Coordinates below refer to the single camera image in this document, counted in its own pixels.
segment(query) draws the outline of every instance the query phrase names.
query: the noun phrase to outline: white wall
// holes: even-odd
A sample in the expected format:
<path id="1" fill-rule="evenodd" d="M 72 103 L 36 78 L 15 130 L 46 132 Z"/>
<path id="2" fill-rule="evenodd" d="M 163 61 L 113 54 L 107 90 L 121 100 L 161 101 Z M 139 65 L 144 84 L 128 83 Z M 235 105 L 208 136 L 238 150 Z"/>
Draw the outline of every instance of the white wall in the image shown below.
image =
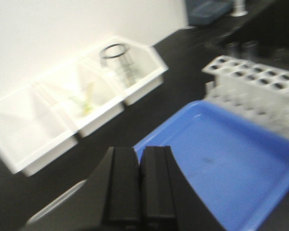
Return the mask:
<path id="1" fill-rule="evenodd" d="M 183 0 L 0 0 L 0 98 L 111 35 L 154 45 L 185 25 Z"/>

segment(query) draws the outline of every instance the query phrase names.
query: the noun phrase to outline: rack hole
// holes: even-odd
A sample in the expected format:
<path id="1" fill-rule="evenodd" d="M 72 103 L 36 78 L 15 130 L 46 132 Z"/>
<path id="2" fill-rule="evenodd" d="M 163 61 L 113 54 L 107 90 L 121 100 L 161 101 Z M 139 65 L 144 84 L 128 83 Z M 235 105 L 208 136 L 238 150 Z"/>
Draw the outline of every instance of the rack hole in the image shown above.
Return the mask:
<path id="1" fill-rule="evenodd" d="M 255 80 L 257 79 L 255 76 L 253 75 L 249 75 L 249 76 L 246 76 L 247 80 Z"/>
<path id="2" fill-rule="evenodd" d="M 281 83 L 275 83 L 274 87 L 277 88 L 278 90 L 281 90 L 281 89 L 285 88 L 285 86 L 283 84 L 281 84 Z"/>
<path id="3" fill-rule="evenodd" d="M 289 75 L 282 75 L 281 76 L 284 80 L 289 80 Z"/>
<path id="4" fill-rule="evenodd" d="M 213 70 L 217 70 L 218 68 L 219 68 L 219 66 L 217 66 L 217 65 L 211 66 L 211 69 L 213 69 Z"/>
<path id="5" fill-rule="evenodd" d="M 266 84 L 269 84 L 269 83 L 270 83 L 270 82 L 269 82 L 267 79 L 265 79 L 265 78 L 259 79 L 259 82 L 260 82 L 261 84 L 263 84 L 263 85 L 266 85 Z"/>
<path id="6" fill-rule="evenodd" d="M 242 72 L 237 71 L 237 72 L 235 72 L 235 75 L 236 75 L 237 77 L 241 77 L 241 76 L 243 76 L 244 74 L 243 74 Z"/>
<path id="7" fill-rule="evenodd" d="M 277 73 L 275 71 L 268 71 L 268 74 L 270 76 L 277 76 Z"/>
<path id="8" fill-rule="evenodd" d="M 238 66 L 239 63 L 238 63 L 238 62 L 233 62 L 233 63 L 231 63 L 231 65 L 232 65 L 232 66 Z"/>
<path id="9" fill-rule="evenodd" d="M 257 71 L 257 72 L 262 72 L 263 71 L 263 69 L 261 69 L 259 67 L 255 67 L 254 70 Z"/>

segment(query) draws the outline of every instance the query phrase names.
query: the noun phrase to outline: gray object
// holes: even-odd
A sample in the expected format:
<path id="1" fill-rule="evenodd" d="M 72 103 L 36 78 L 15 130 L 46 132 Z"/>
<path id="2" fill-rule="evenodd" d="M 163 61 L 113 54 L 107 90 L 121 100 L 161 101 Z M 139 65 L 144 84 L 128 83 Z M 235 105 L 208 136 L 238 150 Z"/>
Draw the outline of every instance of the gray object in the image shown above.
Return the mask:
<path id="1" fill-rule="evenodd" d="M 208 25 L 231 11 L 232 0 L 185 0 L 190 25 Z"/>

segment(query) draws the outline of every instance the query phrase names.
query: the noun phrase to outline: black countertop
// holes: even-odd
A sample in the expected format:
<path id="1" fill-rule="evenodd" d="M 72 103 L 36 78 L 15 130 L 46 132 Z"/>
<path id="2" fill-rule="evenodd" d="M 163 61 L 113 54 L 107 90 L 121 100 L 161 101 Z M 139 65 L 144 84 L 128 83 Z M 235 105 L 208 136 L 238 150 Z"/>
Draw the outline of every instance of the black countertop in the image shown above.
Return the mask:
<path id="1" fill-rule="evenodd" d="M 172 114 L 205 95 L 205 83 L 213 77 L 201 69 L 222 51 L 206 42 L 245 23 L 271 1 L 248 1 L 249 14 L 225 16 L 209 27 L 179 30 L 155 45 L 169 71 L 165 82 L 102 126 L 79 144 L 27 178 L 12 175 L 0 161 L 0 231 L 15 231 L 36 212 L 77 182 L 86 179 L 109 146 L 134 146 Z M 259 231 L 289 231 L 289 193 Z"/>

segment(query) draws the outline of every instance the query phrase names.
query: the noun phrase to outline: white compartment tray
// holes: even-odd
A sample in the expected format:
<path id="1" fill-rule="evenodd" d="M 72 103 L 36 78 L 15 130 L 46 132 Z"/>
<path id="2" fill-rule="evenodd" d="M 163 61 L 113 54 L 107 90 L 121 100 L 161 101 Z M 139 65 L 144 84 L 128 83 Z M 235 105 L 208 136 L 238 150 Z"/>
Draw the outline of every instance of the white compartment tray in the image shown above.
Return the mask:
<path id="1" fill-rule="evenodd" d="M 127 44 L 130 47 L 128 55 L 133 61 L 131 68 L 133 69 L 135 83 L 131 86 L 126 85 L 120 75 L 114 76 L 111 80 L 124 98 L 124 102 L 131 105 L 163 83 L 162 74 L 168 70 L 168 67 L 154 48 L 120 36 L 114 36 L 99 44 L 85 54 L 83 60 L 88 65 L 96 68 L 96 63 L 101 62 L 100 51 L 107 46 L 120 43 Z"/>
<path id="2" fill-rule="evenodd" d="M 123 98 L 103 76 L 83 62 L 71 61 L 34 83 L 74 132 L 85 137 L 123 111 Z"/>
<path id="3" fill-rule="evenodd" d="M 0 100 L 0 158 L 12 173 L 36 173 L 77 143 L 73 134 L 30 85 Z"/>

